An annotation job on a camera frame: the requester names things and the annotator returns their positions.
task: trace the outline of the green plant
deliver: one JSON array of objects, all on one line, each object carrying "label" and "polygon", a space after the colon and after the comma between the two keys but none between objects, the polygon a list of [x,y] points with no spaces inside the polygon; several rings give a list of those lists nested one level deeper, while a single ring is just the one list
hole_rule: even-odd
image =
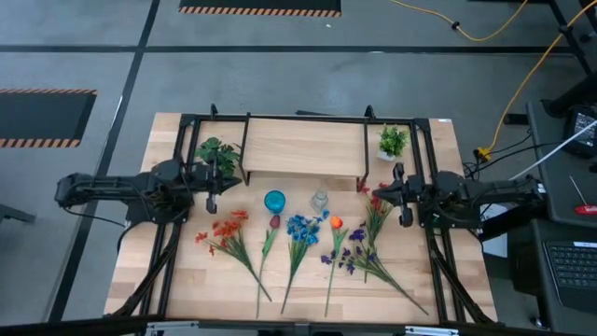
[{"label": "green plant", "polygon": [[409,142],[408,132],[399,132],[396,126],[383,126],[380,149],[388,155],[400,156]]},{"label": "green plant", "polygon": [[216,137],[211,137],[202,143],[199,149],[195,151],[195,155],[205,162],[210,162],[216,158],[217,168],[219,168],[224,176],[234,174],[234,163],[238,162],[241,157],[234,152],[232,146],[222,144]]}]

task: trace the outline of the orange flower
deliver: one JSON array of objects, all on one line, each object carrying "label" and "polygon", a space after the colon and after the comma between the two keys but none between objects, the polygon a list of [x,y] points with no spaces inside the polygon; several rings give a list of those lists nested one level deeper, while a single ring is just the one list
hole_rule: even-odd
[{"label": "orange flower", "polygon": [[246,211],[244,210],[236,210],[231,212],[233,217],[238,219],[249,219],[249,215],[247,215]]},{"label": "orange flower", "polygon": [[332,229],[339,229],[342,227],[342,224],[344,224],[342,222],[342,219],[340,219],[339,217],[336,216],[332,216],[332,218],[329,220],[329,222],[332,224]]},{"label": "orange flower", "polygon": [[197,236],[195,237],[195,243],[200,243],[203,239],[207,238],[207,232],[204,233],[197,233]]}]

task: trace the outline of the white cable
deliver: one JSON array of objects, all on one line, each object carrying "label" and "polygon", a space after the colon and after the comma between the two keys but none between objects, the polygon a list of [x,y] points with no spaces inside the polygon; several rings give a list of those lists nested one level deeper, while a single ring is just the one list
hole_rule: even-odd
[{"label": "white cable", "polygon": [[522,172],[512,176],[509,178],[508,181],[511,181],[513,179],[517,179],[519,177],[521,177],[522,175],[525,175],[528,171],[530,171],[531,169],[535,168],[536,166],[538,166],[539,164],[543,163],[543,161],[549,159],[550,156],[552,156],[553,154],[555,154],[555,152],[557,152],[558,150],[562,149],[562,147],[568,145],[569,142],[571,142],[572,140],[576,139],[579,135],[583,134],[584,132],[588,131],[591,127],[597,125],[597,120],[595,120],[594,122],[592,122],[589,126],[585,127],[584,129],[580,130],[578,133],[572,135],[571,137],[568,138],[568,140],[564,141],[561,145],[557,146],[555,149],[553,149],[552,151],[550,151],[550,153],[546,156],[544,156],[543,158],[541,158],[541,160],[533,163],[529,168],[523,170]]}]

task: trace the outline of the yellow plug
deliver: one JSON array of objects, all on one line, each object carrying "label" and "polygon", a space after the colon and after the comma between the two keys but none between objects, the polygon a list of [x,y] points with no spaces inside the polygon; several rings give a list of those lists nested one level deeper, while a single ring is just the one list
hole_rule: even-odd
[{"label": "yellow plug", "polygon": [[481,162],[485,163],[492,159],[492,156],[490,155],[490,151],[491,150],[489,148],[478,147],[476,154],[477,154],[478,158],[481,160]]}]

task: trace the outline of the yellow cable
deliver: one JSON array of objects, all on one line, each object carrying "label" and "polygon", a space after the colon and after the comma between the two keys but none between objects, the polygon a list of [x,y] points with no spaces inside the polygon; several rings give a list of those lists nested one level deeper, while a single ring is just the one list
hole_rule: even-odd
[{"label": "yellow cable", "polygon": [[[403,2],[400,2],[400,1],[397,1],[397,0],[390,0],[390,1],[391,1],[391,2],[393,2],[393,3],[395,3],[395,4],[401,5],[402,7],[406,7],[406,8],[410,8],[410,9],[418,10],[418,11],[420,11],[420,12],[423,12],[423,13],[427,13],[427,14],[431,14],[431,15],[438,16],[438,17],[440,17],[441,19],[443,19],[443,20],[445,20],[445,21],[449,22],[450,24],[454,24],[454,21],[453,21],[453,20],[451,20],[451,19],[450,19],[450,18],[448,18],[447,16],[445,16],[445,15],[443,15],[443,14],[439,13],[439,12],[436,12],[436,11],[434,11],[434,10],[429,10],[429,9],[425,9],[425,8],[416,7],[416,6],[413,6],[413,5],[408,5],[408,4],[405,4],[405,3],[403,3]],[[468,34],[467,32],[465,32],[465,31],[464,31],[462,28],[460,28],[460,26],[457,26],[457,27],[456,27],[456,29],[457,29],[457,30],[458,30],[460,33],[462,33],[462,35],[464,35],[466,38],[468,38],[469,40],[471,40],[471,41],[473,41],[473,42],[485,42],[485,41],[487,41],[487,40],[489,40],[489,39],[491,39],[491,38],[494,38],[494,37],[496,37],[496,36],[497,36],[497,35],[499,35],[500,33],[502,33],[502,31],[503,31],[504,29],[506,29],[506,27],[508,27],[508,26],[510,25],[510,23],[512,23],[512,22],[514,21],[514,19],[516,19],[516,17],[517,17],[517,16],[519,16],[519,14],[521,13],[522,9],[524,8],[524,6],[525,6],[525,5],[526,5],[528,2],[529,2],[529,0],[524,0],[524,2],[523,2],[523,3],[522,3],[520,6],[519,6],[519,9],[518,9],[518,10],[517,10],[517,11],[516,11],[516,12],[515,12],[515,13],[514,13],[514,14],[513,14],[511,17],[510,17],[510,19],[508,19],[508,20],[506,21],[506,23],[504,23],[504,24],[502,25],[502,27],[500,27],[500,29],[496,30],[494,33],[492,33],[492,34],[490,34],[490,35],[488,35],[488,36],[485,36],[485,37],[483,37],[483,38],[476,38],[476,37],[473,37],[473,36],[469,35],[469,34]]]},{"label": "yellow cable", "polygon": [[[580,18],[587,10],[589,10],[589,8],[591,8],[595,5],[597,5],[597,0],[592,1],[586,7],[582,8],[582,10],[579,11],[578,14],[576,14],[576,16],[574,16],[570,20],[570,22],[568,22],[566,27],[570,28],[578,20],[578,18]],[[558,42],[560,42],[562,37],[563,37],[563,34],[559,34],[558,37],[556,37],[556,39],[553,41],[553,43],[551,43],[549,48],[545,51],[543,56],[541,56],[541,59],[539,59],[539,62],[537,62],[537,64],[533,68],[533,70],[531,70],[531,72],[529,72],[529,74],[526,76],[526,78],[519,85],[519,88],[516,90],[516,93],[514,93],[514,96],[512,97],[512,99],[510,99],[510,102],[507,104],[506,109],[504,110],[504,113],[502,113],[502,118],[500,118],[500,122],[497,125],[497,129],[495,129],[495,134],[493,135],[492,144],[489,147],[485,147],[485,148],[480,147],[479,148],[479,154],[482,157],[484,157],[486,160],[488,160],[490,158],[489,154],[492,151],[492,149],[495,147],[495,144],[497,143],[497,135],[500,133],[500,129],[502,128],[502,123],[504,122],[504,118],[506,117],[507,112],[510,110],[510,107],[512,107],[512,105],[514,104],[516,99],[521,94],[522,89],[524,89],[524,86],[526,85],[526,83],[529,81],[529,79],[531,79],[531,77],[533,76],[535,71],[539,68],[539,66],[541,66],[541,64],[547,59],[551,50],[558,44]]]}]

